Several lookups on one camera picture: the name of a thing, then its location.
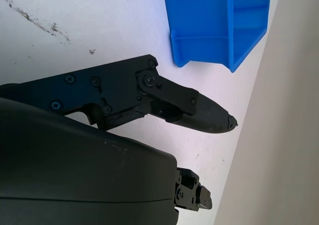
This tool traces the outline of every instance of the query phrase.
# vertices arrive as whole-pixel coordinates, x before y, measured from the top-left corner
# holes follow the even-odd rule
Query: black metal bracket
[[[0,86],[5,98],[60,115],[83,112],[109,130],[153,114],[188,128],[222,133],[235,128],[226,110],[198,91],[158,75],[146,55],[22,84]]]
[[[179,208],[192,211],[212,208],[210,192],[200,184],[199,176],[182,168],[176,172],[174,203]]]

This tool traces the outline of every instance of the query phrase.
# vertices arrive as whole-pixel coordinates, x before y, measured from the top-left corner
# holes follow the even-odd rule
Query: screw
[[[54,110],[59,110],[59,109],[61,109],[61,107],[62,107],[62,104],[59,101],[54,101],[51,104],[51,108]]]
[[[153,86],[154,85],[154,77],[150,77],[150,76],[148,76],[148,75],[145,75],[145,77],[144,77],[144,83],[145,83],[145,85],[147,85],[148,87],[151,87],[151,86]]]
[[[112,108],[110,106],[104,106],[102,110],[105,115],[108,115],[112,112]]]
[[[179,197],[181,196],[181,192],[180,192],[180,189],[177,191],[177,195],[176,195],[176,198],[177,200],[179,200]]]
[[[190,102],[191,102],[192,105],[195,105],[195,104],[196,104],[196,99],[195,99],[195,98],[192,98],[192,99],[190,100]]]
[[[150,68],[154,68],[155,67],[155,61],[149,60],[148,65],[149,65]]]
[[[69,84],[69,85],[72,85],[75,83],[75,76],[72,75],[72,74],[67,74],[65,77],[64,77],[64,81]]]
[[[91,78],[91,85],[93,87],[98,87],[100,85],[100,83],[101,83],[100,78],[98,78],[98,77],[92,77]]]

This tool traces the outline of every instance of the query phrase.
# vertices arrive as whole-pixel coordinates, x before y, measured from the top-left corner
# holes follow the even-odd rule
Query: white table surface
[[[271,0],[270,23],[277,2]],[[164,0],[0,0],[0,84],[154,55],[161,76],[215,100],[237,118],[239,126],[230,133],[207,134],[149,115],[111,132],[171,153],[179,167],[197,173],[211,191],[213,209],[198,213],[179,209],[178,224],[211,225],[266,38],[267,35],[234,74],[222,65],[208,63],[191,62],[180,69],[172,61]],[[89,50],[93,49],[96,51],[91,55]],[[79,114],[73,118],[87,122]]]

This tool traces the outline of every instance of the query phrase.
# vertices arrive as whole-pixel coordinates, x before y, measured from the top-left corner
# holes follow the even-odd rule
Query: stain on surface
[[[23,16],[26,20],[33,23],[36,27],[41,29],[44,32],[50,33],[52,36],[63,36],[67,41],[70,41],[69,37],[58,28],[57,24],[54,22],[50,28],[43,26],[43,23],[39,21],[38,18],[32,17],[29,13],[27,13],[24,9],[20,7],[14,7],[13,0],[4,0],[8,3],[9,7],[18,12],[21,16]]]
[[[114,147],[114,148],[117,148],[117,149],[119,150],[119,152],[120,152],[121,154],[123,154],[123,155],[128,151],[127,149],[122,148],[122,147],[120,147],[120,146],[116,146],[116,145],[114,145],[114,144],[112,144],[111,146]]]
[[[89,50],[89,53],[90,53],[91,55],[93,55],[95,51],[96,51],[96,49]]]

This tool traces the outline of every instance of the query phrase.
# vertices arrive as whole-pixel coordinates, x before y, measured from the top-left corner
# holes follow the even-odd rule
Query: blue plastic bin
[[[173,57],[235,72],[265,35],[270,0],[165,0]]]

